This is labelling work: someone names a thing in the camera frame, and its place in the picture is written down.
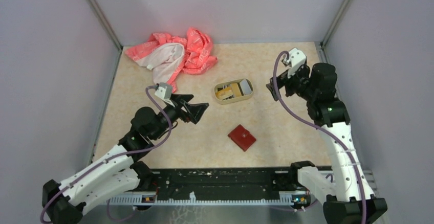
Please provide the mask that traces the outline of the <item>red card holder wallet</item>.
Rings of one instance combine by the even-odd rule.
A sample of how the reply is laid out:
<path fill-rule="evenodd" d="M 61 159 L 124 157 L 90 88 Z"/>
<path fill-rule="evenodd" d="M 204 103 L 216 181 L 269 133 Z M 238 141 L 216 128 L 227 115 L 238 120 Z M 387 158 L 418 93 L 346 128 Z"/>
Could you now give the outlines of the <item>red card holder wallet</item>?
<path fill-rule="evenodd" d="M 246 152 L 257 139 L 243 125 L 239 124 L 229 134 L 228 137 L 244 152 Z"/>

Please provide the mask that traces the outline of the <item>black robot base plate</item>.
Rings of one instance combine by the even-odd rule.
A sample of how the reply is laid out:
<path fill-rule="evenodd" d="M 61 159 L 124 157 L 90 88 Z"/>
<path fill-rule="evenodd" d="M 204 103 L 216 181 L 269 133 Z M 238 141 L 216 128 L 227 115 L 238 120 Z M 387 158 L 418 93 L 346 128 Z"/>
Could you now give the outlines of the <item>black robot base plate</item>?
<path fill-rule="evenodd" d="M 154 169 L 150 183 L 135 190 L 155 195 L 158 200 L 278 199 L 291 194 L 295 205 L 312 202 L 310 192 L 296 185 L 290 167 Z"/>

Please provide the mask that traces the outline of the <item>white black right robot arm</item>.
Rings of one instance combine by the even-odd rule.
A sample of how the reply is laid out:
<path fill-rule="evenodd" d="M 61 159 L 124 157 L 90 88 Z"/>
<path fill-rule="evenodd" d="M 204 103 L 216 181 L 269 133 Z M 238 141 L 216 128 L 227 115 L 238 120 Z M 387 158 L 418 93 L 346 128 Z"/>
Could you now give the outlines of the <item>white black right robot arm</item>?
<path fill-rule="evenodd" d="M 327 223 L 374 223 L 388 209 L 369 185 L 353 144 L 350 116 L 345 104 L 336 97 L 337 73 L 333 65 L 306 63 L 291 65 L 279 74 L 273 69 L 267 84 L 275 101 L 286 96 L 305 100 L 309 119 L 301 122 L 315 128 L 323 139 L 331 162 L 334 181 L 323 177 L 307 161 L 296 163 L 288 175 L 294 189 L 306 187 L 322 205 Z"/>

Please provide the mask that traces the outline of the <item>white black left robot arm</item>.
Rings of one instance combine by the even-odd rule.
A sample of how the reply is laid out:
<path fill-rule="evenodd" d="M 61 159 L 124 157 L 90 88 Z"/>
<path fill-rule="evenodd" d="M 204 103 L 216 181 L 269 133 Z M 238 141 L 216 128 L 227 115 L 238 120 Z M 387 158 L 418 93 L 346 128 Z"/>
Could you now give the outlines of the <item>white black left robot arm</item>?
<path fill-rule="evenodd" d="M 178 121 L 197 124 L 208 103 L 191 104 L 192 94 L 171 94 L 157 105 L 139 108 L 131 128 L 104 156 L 72 176 L 49 180 L 42 188 L 41 223 L 79 223 L 97 205 L 123 192 L 149 189 L 152 171 L 142 162 L 161 146 Z"/>

